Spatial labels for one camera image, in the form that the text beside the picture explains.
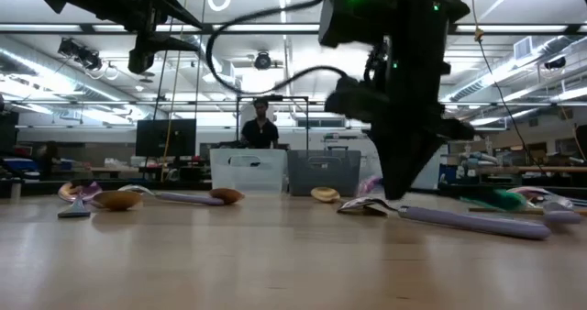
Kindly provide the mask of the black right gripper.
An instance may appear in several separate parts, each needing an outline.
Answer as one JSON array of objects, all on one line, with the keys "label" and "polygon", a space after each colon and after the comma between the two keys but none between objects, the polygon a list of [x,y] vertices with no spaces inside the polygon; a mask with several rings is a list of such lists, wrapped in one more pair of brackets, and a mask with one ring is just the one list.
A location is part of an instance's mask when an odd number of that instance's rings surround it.
[{"label": "black right gripper", "polygon": [[[401,199],[406,191],[433,192],[439,179],[442,140],[470,140],[474,128],[456,118],[445,118],[438,101],[440,78],[450,73],[443,43],[375,45],[366,62],[366,84],[377,101],[369,137],[380,161],[385,197]],[[405,174],[404,154],[395,138],[412,133],[432,138],[417,145],[409,156]]]}]

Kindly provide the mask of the wooden workbench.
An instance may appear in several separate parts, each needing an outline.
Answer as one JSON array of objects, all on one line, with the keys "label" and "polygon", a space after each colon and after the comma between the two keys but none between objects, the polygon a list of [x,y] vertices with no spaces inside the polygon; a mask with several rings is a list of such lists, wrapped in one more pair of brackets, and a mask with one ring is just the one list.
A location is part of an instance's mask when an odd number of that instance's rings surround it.
[{"label": "wooden workbench", "polygon": [[511,167],[477,167],[474,170],[478,174],[518,174],[524,172],[567,172],[567,173],[587,173],[587,167],[570,167],[570,166],[511,166]]}]

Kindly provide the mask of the person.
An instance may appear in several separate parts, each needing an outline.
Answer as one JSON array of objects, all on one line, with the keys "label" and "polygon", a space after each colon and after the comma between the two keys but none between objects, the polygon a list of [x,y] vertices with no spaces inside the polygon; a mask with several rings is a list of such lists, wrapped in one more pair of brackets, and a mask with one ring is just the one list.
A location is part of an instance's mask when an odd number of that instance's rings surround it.
[{"label": "person", "polygon": [[268,102],[264,98],[257,99],[253,106],[256,116],[241,129],[241,142],[250,149],[277,149],[279,132],[267,117]]}]

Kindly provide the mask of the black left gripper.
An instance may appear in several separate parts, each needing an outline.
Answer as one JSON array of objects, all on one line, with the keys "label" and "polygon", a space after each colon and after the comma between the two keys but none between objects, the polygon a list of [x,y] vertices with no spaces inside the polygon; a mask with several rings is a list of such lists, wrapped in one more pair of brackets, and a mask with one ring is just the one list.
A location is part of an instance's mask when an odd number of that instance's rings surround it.
[{"label": "black left gripper", "polygon": [[[200,49],[188,42],[153,32],[156,28],[157,12],[155,0],[107,0],[106,19],[121,25],[128,32],[136,32],[136,42],[129,52],[128,70],[142,74],[151,68],[154,56],[159,51],[193,51]],[[178,0],[158,0],[158,8],[167,15],[177,18],[195,28],[203,24]]]}]

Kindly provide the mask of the black computer monitor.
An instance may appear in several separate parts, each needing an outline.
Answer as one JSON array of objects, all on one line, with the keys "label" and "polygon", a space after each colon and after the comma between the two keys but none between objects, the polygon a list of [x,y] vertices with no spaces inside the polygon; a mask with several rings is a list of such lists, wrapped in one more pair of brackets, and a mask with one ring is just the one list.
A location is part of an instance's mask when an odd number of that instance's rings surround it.
[{"label": "black computer monitor", "polygon": [[136,156],[177,157],[195,154],[195,119],[139,120]]}]

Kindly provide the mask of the lilac-handled silver spoon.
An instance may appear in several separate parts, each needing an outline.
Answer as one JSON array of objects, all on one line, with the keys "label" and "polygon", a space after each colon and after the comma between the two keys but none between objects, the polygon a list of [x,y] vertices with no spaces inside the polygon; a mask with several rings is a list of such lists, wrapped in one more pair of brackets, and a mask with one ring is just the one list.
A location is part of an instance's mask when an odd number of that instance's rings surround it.
[{"label": "lilac-handled silver spoon", "polygon": [[359,197],[347,201],[337,209],[337,212],[339,214],[349,214],[367,209],[386,215],[389,212],[395,212],[401,218],[421,223],[512,238],[545,240],[551,234],[550,229],[541,223],[501,217],[457,214],[412,205],[392,205],[387,200],[370,197]]},{"label": "lilac-handled silver spoon", "polygon": [[177,193],[155,193],[150,189],[140,185],[126,185],[119,188],[119,191],[129,191],[140,194],[149,194],[162,201],[171,201],[186,204],[198,204],[198,205],[211,205],[221,206],[225,205],[222,199],[211,197],[209,195],[197,195],[197,194],[177,194]]},{"label": "lilac-handled silver spoon", "polygon": [[525,212],[541,214],[544,220],[553,224],[579,224],[583,215],[575,208],[578,199],[554,194],[535,186],[521,186],[507,190],[522,195],[526,200]]}]

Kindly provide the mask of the long ceiling light bar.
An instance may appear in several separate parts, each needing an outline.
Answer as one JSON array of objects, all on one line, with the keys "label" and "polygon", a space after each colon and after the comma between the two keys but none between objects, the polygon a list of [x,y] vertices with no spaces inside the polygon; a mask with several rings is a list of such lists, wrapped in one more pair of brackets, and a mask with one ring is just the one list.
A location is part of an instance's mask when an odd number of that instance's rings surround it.
[{"label": "long ceiling light bar", "polygon": [[[587,35],[587,24],[480,24],[479,28],[487,36],[523,36],[523,35]],[[269,35],[315,35],[317,23],[302,24],[240,24],[226,29],[228,34],[269,34]],[[171,34],[210,34],[202,29],[183,24],[164,24],[156,28],[157,32]],[[0,23],[0,34],[84,34],[84,35],[129,35],[123,26],[116,24],[26,24]]]}]

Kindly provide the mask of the grey plastic bin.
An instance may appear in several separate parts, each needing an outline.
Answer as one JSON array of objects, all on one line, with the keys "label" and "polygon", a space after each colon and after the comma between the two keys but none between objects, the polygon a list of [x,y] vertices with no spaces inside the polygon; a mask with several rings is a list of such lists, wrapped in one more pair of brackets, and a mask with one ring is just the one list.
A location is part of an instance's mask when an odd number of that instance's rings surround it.
[{"label": "grey plastic bin", "polygon": [[351,197],[359,185],[359,150],[289,150],[287,160],[290,195],[309,196],[312,189],[327,187]]}]

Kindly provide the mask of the blue storage crate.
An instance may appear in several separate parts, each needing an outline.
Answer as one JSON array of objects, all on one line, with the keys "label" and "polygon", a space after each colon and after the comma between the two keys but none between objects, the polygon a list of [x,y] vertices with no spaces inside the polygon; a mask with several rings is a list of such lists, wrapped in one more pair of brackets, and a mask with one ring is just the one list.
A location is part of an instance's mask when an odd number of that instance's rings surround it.
[{"label": "blue storage crate", "polygon": [[[15,170],[25,170],[25,171],[40,171],[41,168],[39,164],[30,159],[22,159],[22,158],[5,158],[5,162],[8,166]],[[56,171],[71,171],[74,161],[64,160],[61,161],[59,164],[54,164],[52,169]]]}]

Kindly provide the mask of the white ceiling air vent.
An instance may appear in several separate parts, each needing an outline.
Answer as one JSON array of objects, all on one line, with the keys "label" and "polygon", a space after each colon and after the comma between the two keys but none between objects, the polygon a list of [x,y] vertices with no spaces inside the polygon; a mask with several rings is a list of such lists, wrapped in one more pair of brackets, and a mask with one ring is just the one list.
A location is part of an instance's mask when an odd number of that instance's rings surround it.
[{"label": "white ceiling air vent", "polygon": [[514,58],[521,61],[533,55],[533,40],[530,36],[520,39],[513,45]]}]

